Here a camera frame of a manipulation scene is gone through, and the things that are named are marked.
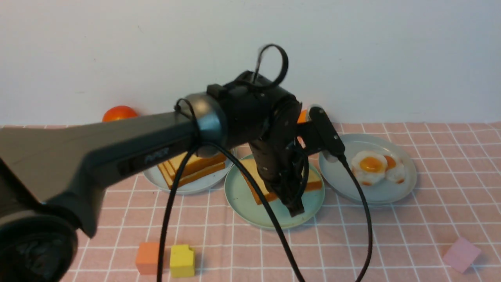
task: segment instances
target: egg white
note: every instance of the egg white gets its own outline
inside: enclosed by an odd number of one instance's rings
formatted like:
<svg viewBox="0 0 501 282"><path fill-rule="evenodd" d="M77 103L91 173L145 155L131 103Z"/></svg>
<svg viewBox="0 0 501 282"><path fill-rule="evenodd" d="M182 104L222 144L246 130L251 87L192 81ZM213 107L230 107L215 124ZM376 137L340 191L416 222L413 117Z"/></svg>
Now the egg white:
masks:
<svg viewBox="0 0 501 282"><path fill-rule="evenodd" d="M391 158L395 160L396 165L394 168L390 168L386 171L385 178L393 183L401 184L405 181L404 164L402 163L402 160L399 159L398 157L391 156Z"/></svg>
<svg viewBox="0 0 501 282"><path fill-rule="evenodd" d="M360 167L360 162L368 157L373 157L381 162L382 169L378 172L368 172ZM388 166L388 162L383 155L378 154L373 151L360 151L351 160L352 172L355 175L357 181L360 185L372 186L379 181L383 180L385 177L385 171Z"/></svg>

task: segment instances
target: toy block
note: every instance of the toy block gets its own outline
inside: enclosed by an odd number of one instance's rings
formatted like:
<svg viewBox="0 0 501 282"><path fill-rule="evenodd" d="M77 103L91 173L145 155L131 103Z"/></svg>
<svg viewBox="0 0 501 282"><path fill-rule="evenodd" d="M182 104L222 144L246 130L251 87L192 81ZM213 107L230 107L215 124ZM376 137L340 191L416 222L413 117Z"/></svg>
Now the toy block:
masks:
<svg viewBox="0 0 501 282"><path fill-rule="evenodd" d="M195 251L189 245L170 249L170 275L173 278L195 276Z"/></svg>
<svg viewBox="0 0 501 282"><path fill-rule="evenodd" d="M155 242L141 243L136 256L136 267L141 275L157 274L158 252L160 244Z"/></svg>
<svg viewBox="0 0 501 282"><path fill-rule="evenodd" d="M443 261L463 273L480 255L481 250L464 238L459 238L443 257Z"/></svg>

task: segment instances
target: egg yolk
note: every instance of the egg yolk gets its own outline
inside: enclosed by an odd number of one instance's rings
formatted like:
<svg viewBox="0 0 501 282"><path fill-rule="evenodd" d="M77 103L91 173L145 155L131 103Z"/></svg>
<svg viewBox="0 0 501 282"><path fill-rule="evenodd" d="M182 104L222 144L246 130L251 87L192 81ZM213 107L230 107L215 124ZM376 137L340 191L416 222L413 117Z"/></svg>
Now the egg yolk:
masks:
<svg viewBox="0 0 501 282"><path fill-rule="evenodd" d="M397 162L392 157L384 156L384 158L386 159L386 162L388 162L388 166L386 167L386 171L397 166Z"/></svg>
<svg viewBox="0 0 501 282"><path fill-rule="evenodd" d="M380 172L383 170L383 163L375 157L366 157L360 161L360 168L367 172Z"/></svg>

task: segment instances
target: fried egg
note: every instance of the fried egg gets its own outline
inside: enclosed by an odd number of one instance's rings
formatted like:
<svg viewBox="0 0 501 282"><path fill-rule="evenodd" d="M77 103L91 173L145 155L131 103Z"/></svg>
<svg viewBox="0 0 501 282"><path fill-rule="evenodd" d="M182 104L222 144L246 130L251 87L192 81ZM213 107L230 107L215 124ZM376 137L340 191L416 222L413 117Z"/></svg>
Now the fried egg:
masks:
<svg viewBox="0 0 501 282"><path fill-rule="evenodd" d="M360 151L351 160L352 172L361 185L371 186L384 179L388 162L373 151Z"/></svg>
<svg viewBox="0 0 501 282"><path fill-rule="evenodd" d="M396 184L403 183L405 181L405 167L402 160L397 157L387 155L385 155L384 158L388 163L385 178Z"/></svg>

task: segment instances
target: yellow block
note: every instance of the yellow block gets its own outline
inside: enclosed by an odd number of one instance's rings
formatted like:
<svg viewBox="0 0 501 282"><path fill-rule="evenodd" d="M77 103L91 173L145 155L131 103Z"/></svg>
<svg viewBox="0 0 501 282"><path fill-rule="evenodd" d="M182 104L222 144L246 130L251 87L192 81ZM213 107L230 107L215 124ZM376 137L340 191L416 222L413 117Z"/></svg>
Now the yellow block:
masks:
<svg viewBox="0 0 501 282"><path fill-rule="evenodd" d="M170 249L170 275L173 278L195 276L195 251L189 245L174 245Z"/></svg>

